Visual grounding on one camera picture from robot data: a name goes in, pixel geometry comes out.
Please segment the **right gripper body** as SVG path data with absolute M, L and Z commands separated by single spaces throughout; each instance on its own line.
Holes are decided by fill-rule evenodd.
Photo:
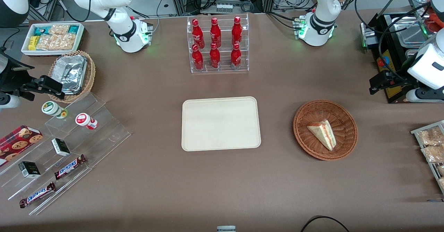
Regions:
M 31 83 L 34 78 L 27 71 L 34 68 L 1 51 L 1 91 L 14 94 L 19 84 Z

